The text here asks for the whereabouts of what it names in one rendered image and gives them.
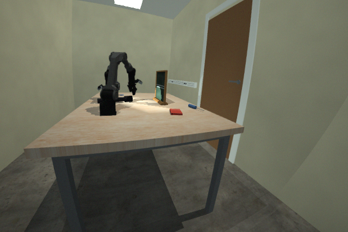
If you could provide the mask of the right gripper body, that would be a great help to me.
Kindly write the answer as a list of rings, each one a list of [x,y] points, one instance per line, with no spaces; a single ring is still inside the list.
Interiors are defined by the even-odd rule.
[[[136,90],[135,81],[129,81],[129,82],[128,82],[128,85],[129,85],[130,87],[134,88],[134,90]]]

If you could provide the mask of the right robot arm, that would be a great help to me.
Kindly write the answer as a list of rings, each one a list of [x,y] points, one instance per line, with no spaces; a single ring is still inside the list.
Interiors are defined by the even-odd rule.
[[[128,62],[126,52],[111,52],[110,66],[108,73],[107,84],[102,87],[100,92],[100,116],[114,116],[116,115],[115,101],[118,99],[118,88],[116,84],[117,69],[120,62],[123,61],[126,71],[128,73],[128,80],[135,81],[135,83],[142,84],[139,79],[135,80],[135,68]]]

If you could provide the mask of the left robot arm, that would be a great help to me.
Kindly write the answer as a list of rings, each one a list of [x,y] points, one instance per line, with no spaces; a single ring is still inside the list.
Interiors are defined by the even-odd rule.
[[[108,66],[108,68],[107,68],[107,71],[104,73],[104,76],[105,76],[105,84],[107,84],[107,80],[108,80],[108,72],[109,72],[109,66]],[[117,76],[116,76],[116,84],[115,84],[115,86],[118,88],[118,90],[119,90],[119,86],[120,85],[120,83],[117,81]],[[100,85],[100,86],[98,86],[98,90],[100,90],[100,89],[102,89],[102,87],[103,87],[103,85]]]

